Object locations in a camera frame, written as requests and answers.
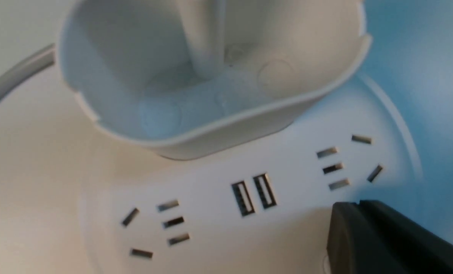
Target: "outlet slot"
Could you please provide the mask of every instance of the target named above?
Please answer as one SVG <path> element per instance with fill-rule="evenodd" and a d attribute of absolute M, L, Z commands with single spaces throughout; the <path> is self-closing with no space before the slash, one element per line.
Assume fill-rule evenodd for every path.
<path fill-rule="evenodd" d="M 255 213 L 252 200 L 250 199 L 250 195 L 248 194 L 245 182 L 233 184 L 231 187 L 233 189 L 233 194 L 235 195 L 235 199 L 237 200 L 238 208 L 240 209 L 242 217 Z"/>
<path fill-rule="evenodd" d="M 350 185 L 350 181 L 348 181 L 348 179 L 343 179 L 338 182 L 329 184 L 329 190 L 333 191 L 333 190 L 337 190 L 339 188 L 349 186 L 349 185 Z"/>
<path fill-rule="evenodd" d="M 189 234 L 185 233 L 185 234 L 179 235 L 177 237 L 170 238 L 169 240 L 167 240 L 167 242 L 169 243 L 169 246 L 173 246 L 173 245 L 177 245 L 178 243 L 182 243 L 183 241 L 187 241 L 189 239 L 190 239 Z"/>
<path fill-rule="evenodd" d="M 318 156 L 318 159 L 321 159 L 321 158 L 325 158 L 327 156 L 330 156 L 330 155 L 333 155 L 333 154 L 337 154 L 337 153 L 338 153 L 338 148 L 330 147 L 329 149 L 325 149 L 325 150 L 319 151 L 316 154 Z"/>
<path fill-rule="evenodd" d="M 161 205 L 158 205 L 157 206 L 157 210 L 159 212 L 164 212 L 166 210 L 169 210 L 171 208 L 174 208 L 176 206 L 179 206 L 179 201 L 177 200 L 173 200 L 173 201 L 169 201 L 167 203 L 164 203 L 164 204 L 161 204 Z"/>
<path fill-rule="evenodd" d="M 254 177 L 255 186 L 262 201 L 264 209 L 277 205 L 275 198 L 270 188 L 270 179 L 267 173 Z"/>
<path fill-rule="evenodd" d="M 353 142 L 358 142 L 358 143 L 363 143 L 363 144 L 372 144 L 372 138 L 366 137 L 366 136 L 361 136 L 361 135 L 352 135 L 351 140 Z"/>
<path fill-rule="evenodd" d="M 137 208 L 134 208 L 134 210 L 132 210 L 132 211 L 127 215 L 127 217 L 125 217 L 125 219 L 123 219 L 122 225 L 123 225 L 124 227 L 129 226 L 129 224 L 134 220 L 134 218 L 138 215 L 138 213 L 140 213 L 140 210 L 138 210 Z"/>
<path fill-rule="evenodd" d="M 343 169 L 343 163 L 337 163 L 336 165 L 332 165 L 332 166 L 323 168 L 323 172 L 326 175 L 328 173 L 335 172 L 335 171 L 341 170 L 341 169 Z"/>
<path fill-rule="evenodd" d="M 383 170 L 383 166 L 381 165 L 378 165 L 374 171 L 372 171 L 372 173 L 370 174 L 370 176 L 367 178 L 367 181 L 369 182 L 374 182 L 375 178 L 381 173 L 381 171 Z"/>
<path fill-rule="evenodd" d="M 139 250 L 139 249 L 132 249 L 130 250 L 130 256 L 134 257 L 141 257 L 144 259 L 152 259 L 152 256 L 154 254 L 150 251 L 145 251 L 145 250 Z"/>
<path fill-rule="evenodd" d="M 167 222 L 163 222 L 162 226 L 164 226 L 164 229 L 167 229 L 169 227 L 173 227 L 173 226 L 182 224 L 183 222 L 184 222 L 184 218 L 183 217 L 179 217 L 179 218 L 175 218 L 175 219 L 169 220 Z"/>

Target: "circular indentation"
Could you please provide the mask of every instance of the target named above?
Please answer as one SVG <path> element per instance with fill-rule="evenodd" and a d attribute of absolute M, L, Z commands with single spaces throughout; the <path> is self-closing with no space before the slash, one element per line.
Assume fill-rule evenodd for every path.
<path fill-rule="evenodd" d="M 225 50 L 225 61 L 227 63 L 238 61 L 244 54 L 245 51 L 240 45 L 231 45 Z"/>
<path fill-rule="evenodd" d="M 169 137 L 179 129 L 182 111 L 168 98 L 147 98 L 141 104 L 141 118 L 150 138 Z"/>
<path fill-rule="evenodd" d="M 276 99 L 290 97 L 300 92 L 297 71 L 285 60 L 272 60 L 264 64 L 258 73 L 258 87 Z"/>

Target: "white power strip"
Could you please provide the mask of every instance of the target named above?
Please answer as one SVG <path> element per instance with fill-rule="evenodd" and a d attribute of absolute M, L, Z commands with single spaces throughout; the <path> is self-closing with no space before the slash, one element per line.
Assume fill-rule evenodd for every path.
<path fill-rule="evenodd" d="M 103 274 L 323 273 L 334 202 L 424 216 L 410 133 L 366 76 L 282 132 L 205 158 L 168 160 L 101 134 L 90 150 L 81 223 Z"/>

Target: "usb port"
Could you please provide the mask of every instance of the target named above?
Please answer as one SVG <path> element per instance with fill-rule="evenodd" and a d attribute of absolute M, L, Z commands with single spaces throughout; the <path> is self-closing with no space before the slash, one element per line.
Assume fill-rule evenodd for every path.
<path fill-rule="evenodd" d="M 233 189 L 233 194 L 235 194 L 235 199 L 237 200 L 238 208 L 240 209 L 242 216 L 245 217 L 255 213 L 245 182 L 233 184 L 231 187 Z"/>
<path fill-rule="evenodd" d="M 270 179 L 268 174 L 262 174 L 254 177 L 255 186 L 262 201 L 264 209 L 277 205 L 275 198 L 273 197 L 272 189 L 270 188 Z"/>

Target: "white surface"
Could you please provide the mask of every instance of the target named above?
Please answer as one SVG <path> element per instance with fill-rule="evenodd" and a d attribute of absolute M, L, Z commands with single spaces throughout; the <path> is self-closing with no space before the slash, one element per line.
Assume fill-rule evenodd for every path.
<path fill-rule="evenodd" d="M 205 82 L 188 63 L 176 1 L 89 0 L 63 24 L 57 63 L 102 131 L 168 158 L 199 158 L 284 129 L 348 80 L 371 45 L 360 7 L 229 0 L 225 44 L 249 50 Z"/>
<path fill-rule="evenodd" d="M 212 79 L 223 70 L 226 0 L 176 0 L 196 74 Z"/>
<path fill-rule="evenodd" d="M 75 0 L 0 0 L 0 75 L 53 43 Z"/>
<path fill-rule="evenodd" d="M 372 137 L 373 144 L 352 142 L 352 134 Z M 333 146 L 337 154 L 317 158 Z M 103 274 L 321 274 L 334 202 L 379 199 L 419 222 L 426 216 L 410 133 L 367 76 L 349 81 L 277 134 L 197 160 L 164 159 L 105 135 L 95 135 L 90 152 L 81 221 Z M 340 162 L 342 170 L 324 175 L 323 168 Z M 383 170 L 370 183 L 378 164 Z M 252 179 L 265 172 L 277 200 L 268 210 Z M 349 186 L 329 190 L 345 178 Z M 256 211 L 244 218 L 231 188 L 242 180 Z M 158 212 L 157 205 L 174 199 L 178 207 Z M 124 227 L 134 208 L 140 213 Z M 183 224 L 162 227 L 180 216 Z M 167 245 L 184 233 L 188 241 Z M 131 248 L 154 254 L 151 260 L 129 256 Z"/>
<path fill-rule="evenodd" d="M 0 104 L 0 274 L 89 274 L 77 222 L 95 130 L 47 69 Z"/>

